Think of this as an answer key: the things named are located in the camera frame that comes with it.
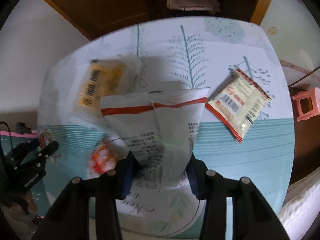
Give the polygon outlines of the red candy packet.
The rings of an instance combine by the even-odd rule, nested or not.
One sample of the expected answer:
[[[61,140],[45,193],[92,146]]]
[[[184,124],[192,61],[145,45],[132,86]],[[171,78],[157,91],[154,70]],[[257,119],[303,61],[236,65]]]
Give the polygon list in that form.
[[[93,147],[87,160],[87,178],[97,178],[105,172],[115,168],[117,162],[123,159],[122,140],[115,136],[104,136]]]

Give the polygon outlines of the white red-striped snack bag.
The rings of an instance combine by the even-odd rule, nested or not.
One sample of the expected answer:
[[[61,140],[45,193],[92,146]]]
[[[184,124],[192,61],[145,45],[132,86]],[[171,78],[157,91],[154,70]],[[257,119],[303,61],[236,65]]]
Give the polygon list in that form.
[[[141,165],[135,187],[168,191],[179,186],[208,92],[208,88],[179,89],[101,98],[103,118]]]

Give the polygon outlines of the cream Lipo biscuit packet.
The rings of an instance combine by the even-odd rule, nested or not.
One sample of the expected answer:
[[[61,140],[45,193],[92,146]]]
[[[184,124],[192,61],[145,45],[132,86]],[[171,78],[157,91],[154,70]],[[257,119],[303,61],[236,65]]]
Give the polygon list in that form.
[[[233,80],[205,107],[226,125],[238,142],[242,142],[271,98],[241,69],[233,72]]]

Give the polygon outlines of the small red snack packet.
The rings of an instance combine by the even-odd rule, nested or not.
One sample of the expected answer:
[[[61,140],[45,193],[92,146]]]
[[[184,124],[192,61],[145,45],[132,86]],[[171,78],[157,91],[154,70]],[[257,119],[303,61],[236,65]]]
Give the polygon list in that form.
[[[39,140],[39,147],[42,150],[44,147],[46,147],[49,143],[53,142],[54,140],[52,139],[52,133],[48,128],[43,128],[41,132],[38,135],[38,140]],[[57,153],[57,151],[52,154],[47,161],[51,161],[56,165],[56,159],[60,157],[60,155]]]

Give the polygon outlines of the yellow cracker pack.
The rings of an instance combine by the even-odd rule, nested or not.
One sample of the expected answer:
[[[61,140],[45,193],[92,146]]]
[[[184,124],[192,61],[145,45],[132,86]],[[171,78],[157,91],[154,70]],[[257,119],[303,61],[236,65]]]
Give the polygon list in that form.
[[[129,92],[141,66],[141,60],[137,56],[93,59],[77,92],[74,110],[84,111],[89,115],[98,114],[100,99]]]

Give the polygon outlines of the white checked bedding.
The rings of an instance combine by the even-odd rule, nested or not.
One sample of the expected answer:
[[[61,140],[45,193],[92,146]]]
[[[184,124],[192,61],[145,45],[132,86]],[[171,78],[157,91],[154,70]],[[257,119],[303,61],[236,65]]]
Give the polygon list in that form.
[[[290,239],[302,239],[319,213],[319,174],[290,185],[279,220]]]

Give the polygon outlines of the pink plastic stool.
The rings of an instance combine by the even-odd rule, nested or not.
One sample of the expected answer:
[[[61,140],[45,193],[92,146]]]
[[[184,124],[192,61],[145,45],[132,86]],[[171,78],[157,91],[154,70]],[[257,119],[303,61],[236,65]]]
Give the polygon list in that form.
[[[297,121],[306,121],[319,115],[319,88],[315,87],[307,91],[301,91],[292,97],[296,102]]]

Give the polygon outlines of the wooden shelf unit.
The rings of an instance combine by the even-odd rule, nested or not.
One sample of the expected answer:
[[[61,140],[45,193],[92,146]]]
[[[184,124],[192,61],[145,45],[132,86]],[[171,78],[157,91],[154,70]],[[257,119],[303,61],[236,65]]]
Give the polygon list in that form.
[[[217,0],[219,11],[169,9],[167,0],[44,0],[84,37],[93,40],[138,23],[171,17],[211,16],[260,25],[271,0]]]

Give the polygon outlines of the green chalkboard pink frame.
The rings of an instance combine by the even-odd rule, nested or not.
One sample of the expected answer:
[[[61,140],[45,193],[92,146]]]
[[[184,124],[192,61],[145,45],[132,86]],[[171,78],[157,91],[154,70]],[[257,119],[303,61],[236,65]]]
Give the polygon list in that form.
[[[11,151],[11,144],[13,148],[15,148],[17,145],[32,141],[35,138],[37,138],[36,133],[17,134],[15,132],[9,133],[6,131],[1,131],[1,145],[3,152],[5,155],[7,155]]]

